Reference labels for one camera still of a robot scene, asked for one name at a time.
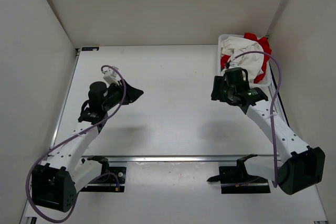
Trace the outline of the white t shirt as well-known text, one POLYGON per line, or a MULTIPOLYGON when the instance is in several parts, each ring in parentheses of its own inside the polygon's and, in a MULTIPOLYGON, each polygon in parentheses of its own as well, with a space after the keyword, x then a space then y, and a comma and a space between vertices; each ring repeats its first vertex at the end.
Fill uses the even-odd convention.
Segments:
POLYGON ((264 51, 257 41, 250 39, 229 36, 220 43, 221 72, 223 75, 226 64, 229 61, 229 68, 241 67, 248 73, 248 81, 254 83, 255 79, 262 75, 264 54, 251 53, 252 51, 264 51))

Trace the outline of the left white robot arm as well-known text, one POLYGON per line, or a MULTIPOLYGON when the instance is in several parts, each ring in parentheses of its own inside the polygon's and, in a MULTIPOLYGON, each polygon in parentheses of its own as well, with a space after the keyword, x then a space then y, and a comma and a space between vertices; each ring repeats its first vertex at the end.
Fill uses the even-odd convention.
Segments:
POLYGON ((116 105, 135 102, 144 92, 118 81, 107 85, 97 81, 89 86, 88 100, 81 108, 71 141, 56 149, 45 164, 32 171, 31 197, 38 206, 67 212, 75 204, 78 193, 106 170, 102 156, 83 159, 90 143, 96 139, 116 105))

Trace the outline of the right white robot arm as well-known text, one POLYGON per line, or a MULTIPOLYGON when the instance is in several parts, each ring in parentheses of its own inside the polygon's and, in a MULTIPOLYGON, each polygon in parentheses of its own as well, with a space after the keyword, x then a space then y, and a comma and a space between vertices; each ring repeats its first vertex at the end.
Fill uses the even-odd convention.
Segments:
POLYGON ((320 183, 325 153, 294 133, 273 111, 263 90, 250 87, 243 76, 246 72, 242 68, 231 68, 223 76, 215 76, 211 100, 239 107, 273 144, 274 158, 267 162, 256 154, 249 154, 239 158, 229 171, 210 177, 208 182, 240 186, 262 178, 278 185, 287 195, 320 183))

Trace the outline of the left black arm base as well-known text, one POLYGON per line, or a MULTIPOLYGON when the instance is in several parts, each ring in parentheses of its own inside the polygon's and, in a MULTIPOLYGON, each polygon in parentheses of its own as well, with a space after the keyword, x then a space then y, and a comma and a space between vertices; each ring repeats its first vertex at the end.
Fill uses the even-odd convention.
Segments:
POLYGON ((76 192, 124 192, 127 168, 111 164, 104 156, 81 159, 71 178, 76 192))

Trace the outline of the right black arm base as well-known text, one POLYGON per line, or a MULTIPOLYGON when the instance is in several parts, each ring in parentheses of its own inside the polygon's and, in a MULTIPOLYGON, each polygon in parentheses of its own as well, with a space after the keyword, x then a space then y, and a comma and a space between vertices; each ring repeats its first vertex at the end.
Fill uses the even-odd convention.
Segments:
POLYGON ((219 174, 207 179, 208 183, 220 182, 221 194, 269 194, 270 187, 265 178, 249 175, 245 162, 256 154, 249 154, 236 161, 236 166, 220 166, 219 174))

